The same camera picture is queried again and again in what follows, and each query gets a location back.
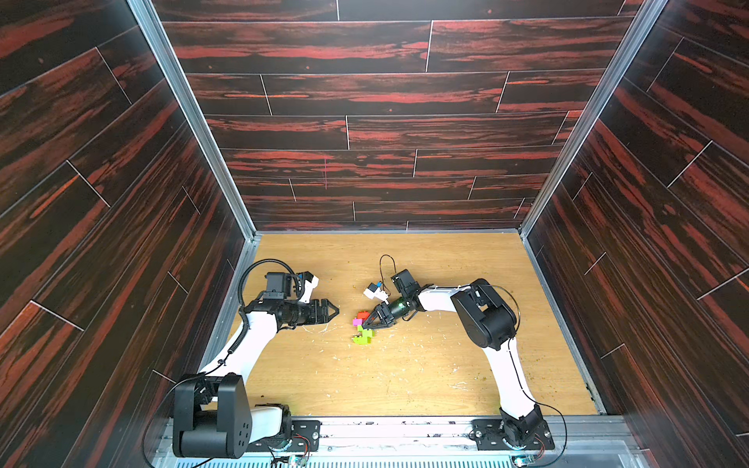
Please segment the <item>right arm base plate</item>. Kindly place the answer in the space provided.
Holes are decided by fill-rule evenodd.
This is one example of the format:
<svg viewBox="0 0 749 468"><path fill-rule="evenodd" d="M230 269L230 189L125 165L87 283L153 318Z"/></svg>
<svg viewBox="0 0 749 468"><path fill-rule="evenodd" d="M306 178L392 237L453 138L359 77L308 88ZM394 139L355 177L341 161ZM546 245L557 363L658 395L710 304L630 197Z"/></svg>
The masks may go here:
<svg viewBox="0 0 749 468"><path fill-rule="evenodd" d="M469 439L478 450L554 450L555 441L544 419L473 419Z"/></svg>

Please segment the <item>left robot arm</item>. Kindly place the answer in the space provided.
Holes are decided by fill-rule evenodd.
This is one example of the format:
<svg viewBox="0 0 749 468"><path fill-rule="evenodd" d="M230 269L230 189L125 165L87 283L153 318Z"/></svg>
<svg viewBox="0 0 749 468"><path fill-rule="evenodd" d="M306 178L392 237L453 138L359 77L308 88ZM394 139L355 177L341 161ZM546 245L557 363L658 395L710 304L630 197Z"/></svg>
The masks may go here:
<svg viewBox="0 0 749 468"><path fill-rule="evenodd" d="M283 404L252 407L245 384L280 331L325 325L339 314L329 300L314 300L319 279L271 272L266 288L239 309L242 326L214 361L174 391L173 453L177 457L237 459L252 450L306 449L294 441L291 410Z"/></svg>

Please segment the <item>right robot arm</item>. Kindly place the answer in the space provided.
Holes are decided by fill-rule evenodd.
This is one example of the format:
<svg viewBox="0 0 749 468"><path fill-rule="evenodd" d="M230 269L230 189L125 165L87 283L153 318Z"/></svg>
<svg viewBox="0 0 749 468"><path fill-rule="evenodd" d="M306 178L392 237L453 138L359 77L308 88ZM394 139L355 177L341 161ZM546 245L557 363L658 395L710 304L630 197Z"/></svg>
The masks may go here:
<svg viewBox="0 0 749 468"><path fill-rule="evenodd" d="M380 303L362 327L390 328L417 312L447 311L458 315L470 340L484 350L501 398L502 430L507 444L526 448L546 430L540 403L532 397L518 356L519 318L485 279L456 287L421 286L407 270L391 277L397 300L391 301L382 282L372 283L364 296Z"/></svg>

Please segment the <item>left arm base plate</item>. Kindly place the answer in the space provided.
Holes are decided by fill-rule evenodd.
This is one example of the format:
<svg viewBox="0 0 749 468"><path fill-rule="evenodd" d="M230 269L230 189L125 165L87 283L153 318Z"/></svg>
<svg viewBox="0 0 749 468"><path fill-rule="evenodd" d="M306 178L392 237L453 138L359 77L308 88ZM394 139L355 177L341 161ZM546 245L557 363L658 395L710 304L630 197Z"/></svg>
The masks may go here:
<svg viewBox="0 0 749 468"><path fill-rule="evenodd" d="M317 452L320 446L322 421L295 419L283 422L276 435L251 442L247 452L282 452L283 454L305 454Z"/></svg>

